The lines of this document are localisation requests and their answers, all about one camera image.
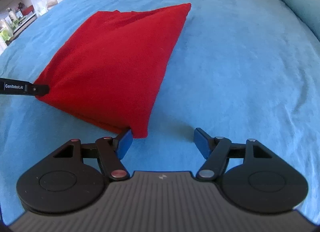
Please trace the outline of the blue bed sheet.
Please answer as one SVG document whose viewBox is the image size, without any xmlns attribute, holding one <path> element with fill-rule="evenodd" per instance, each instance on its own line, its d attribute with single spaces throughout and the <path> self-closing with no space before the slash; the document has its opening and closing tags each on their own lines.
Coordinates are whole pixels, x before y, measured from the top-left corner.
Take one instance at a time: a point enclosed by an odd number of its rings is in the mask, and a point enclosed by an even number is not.
<svg viewBox="0 0 320 232">
<path fill-rule="evenodd" d="M 304 175 L 299 210 L 319 222 L 319 41 L 282 0 L 64 0 L 1 54 L 1 77 L 35 81 L 97 11 L 190 3 L 150 116 L 147 138 L 123 159 L 129 172 L 195 172 L 202 128 L 235 143 L 255 138 Z"/>
</svg>

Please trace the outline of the red cloth garment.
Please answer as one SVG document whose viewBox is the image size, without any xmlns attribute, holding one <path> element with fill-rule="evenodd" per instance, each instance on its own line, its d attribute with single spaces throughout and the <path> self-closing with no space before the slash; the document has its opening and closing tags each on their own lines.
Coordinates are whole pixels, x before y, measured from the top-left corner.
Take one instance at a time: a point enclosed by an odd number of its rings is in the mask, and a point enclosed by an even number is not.
<svg viewBox="0 0 320 232">
<path fill-rule="evenodd" d="M 40 101 L 113 133 L 134 138 L 148 124 L 190 3 L 152 11 L 99 11 L 56 52 L 36 84 Z"/>
</svg>

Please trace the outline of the white shelf unit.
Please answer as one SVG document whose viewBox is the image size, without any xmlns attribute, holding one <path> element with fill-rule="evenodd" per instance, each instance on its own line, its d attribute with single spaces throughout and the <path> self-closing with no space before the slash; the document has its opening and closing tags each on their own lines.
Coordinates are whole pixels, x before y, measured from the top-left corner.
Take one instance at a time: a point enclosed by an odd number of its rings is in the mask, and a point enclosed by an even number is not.
<svg viewBox="0 0 320 232">
<path fill-rule="evenodd" d="M 1 52 L 57 0 L 1 0 Z"/>
</svg>

